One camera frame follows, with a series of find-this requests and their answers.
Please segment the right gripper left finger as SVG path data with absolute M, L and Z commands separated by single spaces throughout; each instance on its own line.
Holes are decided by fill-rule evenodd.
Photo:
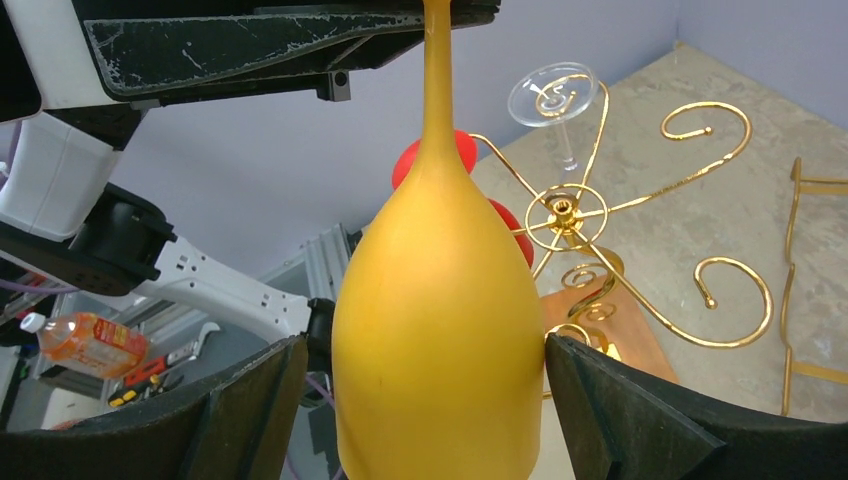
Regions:
M 4 432 L 4 479 L 278 479 L 308 363 L 303 337 L 61 430 Z

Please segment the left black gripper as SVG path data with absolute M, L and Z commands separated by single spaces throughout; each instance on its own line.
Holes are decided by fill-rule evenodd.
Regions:
M 1 122 L 42 112 L 102 124 L 133 116 L 127 102 L 111 98 L 72 1 L 1 3 Z

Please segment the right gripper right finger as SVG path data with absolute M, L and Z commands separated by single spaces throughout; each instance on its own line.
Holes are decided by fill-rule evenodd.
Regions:
M 570 337 L 545 343 L 578 479 L 844 479 L 847 426 L 727 403 Z

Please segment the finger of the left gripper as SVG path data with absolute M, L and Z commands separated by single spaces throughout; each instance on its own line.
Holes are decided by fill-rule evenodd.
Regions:
M 423 39 L 420 1 L 85 1 L 82 32 L 106 94 L 192 103 L 322 88 Z

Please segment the yellow goblet front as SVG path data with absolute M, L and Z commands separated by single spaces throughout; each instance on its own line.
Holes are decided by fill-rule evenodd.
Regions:
M 540 449 L 543 312 L 488 199 L 454 197 L 477 186 L 455 142 L 449 3 L 426 2 L 424 21 L 418 157 L 356 248 L 335 309 L 339 457 L 351 479 L 526 479 Z

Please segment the red plastic goblet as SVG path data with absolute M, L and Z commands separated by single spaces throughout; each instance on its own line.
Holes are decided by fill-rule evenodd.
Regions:
M 459 159 L 466 171 L 467 174 L 470 174 L 477 161 L 477 146 L 474 138 L 471 134 L 466 133 L 461 130 L 455 130 L 455 142 L 456 148 L 458 151 Z M 397 162 L 395 163 L 391 183 L 394 189 L 397 189 L 406 178 L 410 169 L 413 166 L 414 161 L 418 157 L 419 148 L 420 148 L 421 140 L 417 140 L 401 154 Z M 460 206 L 462 208 L 468 207 L 471 204 L 481 204 L 482 203 L 482 193 L 479 191 L 477 187 L 474 187 L 474 193 L 471 194 L 471 181 L 464 181 L 462 183 L 461 193 L 454 194 L 454 197 L 460 198 Z M 519 222 L 516 217 L 501 203 L 489 198 L 489 204 L 492 208 L 498 213 L 503 223 L 509 230 L 517 230 L 519 229 Z M 527 262 L 529 267 L 533 266 L 534 263 L 534 250 L 531 245 L 531 240 L 526 233 L 517 233 L 513 234 L 513 238 L 516 241 L 518 248 L 521 250 L 522 255 Z

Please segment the clear wine glass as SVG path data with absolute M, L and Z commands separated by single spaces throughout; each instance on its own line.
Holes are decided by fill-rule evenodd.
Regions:
M 520 79 L 507 99 L 511 117 L 526 127 L 557 135 L 555 159 L 564 172 L 577 169 L 567 122 L 594 101 L 599 80 L 585 64 L 559 62 L 540 67 Z

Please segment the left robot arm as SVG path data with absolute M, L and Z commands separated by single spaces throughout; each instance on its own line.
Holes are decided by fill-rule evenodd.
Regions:
M 419 1 L 5 1 L 1 255 L 101 297 L 139 295 L 234 320 L 275 342 L 313 303 L 227 267 L 110 181 L 153 108 L 313 90 L 419 44 Z

